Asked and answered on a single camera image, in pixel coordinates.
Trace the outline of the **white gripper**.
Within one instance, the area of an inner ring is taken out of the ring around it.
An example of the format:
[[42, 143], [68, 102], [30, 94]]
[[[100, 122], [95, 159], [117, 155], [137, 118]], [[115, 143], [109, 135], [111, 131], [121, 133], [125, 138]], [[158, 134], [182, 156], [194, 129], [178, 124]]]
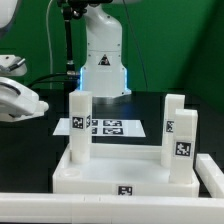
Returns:
[[0, 121], [17, 122], [41, 117], [49, 109], [39, 95], [26, 86], [0, 77]]

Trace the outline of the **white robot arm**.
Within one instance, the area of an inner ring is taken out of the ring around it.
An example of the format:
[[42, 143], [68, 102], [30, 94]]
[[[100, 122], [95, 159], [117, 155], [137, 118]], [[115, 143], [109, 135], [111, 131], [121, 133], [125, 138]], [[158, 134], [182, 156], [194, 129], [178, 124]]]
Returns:
[[[75, 74], [72, 54], [71, 21], [86, 20], [86, 63], [78, 74], [79, 89], [90, 91], [95, 103], [111, 104], [129, 96], [127, 70], [121, 62], [122, 26], [102, 9], [107, 3], [122, 0], [57, 0], [66, 30], [67, 74]], [[14, 76], [27, 72], [25, 59], [13, 54], [0, 54], [0, 121], [16, 122], [40, 117], [49, 105], [30, 88], [14, 81]]]

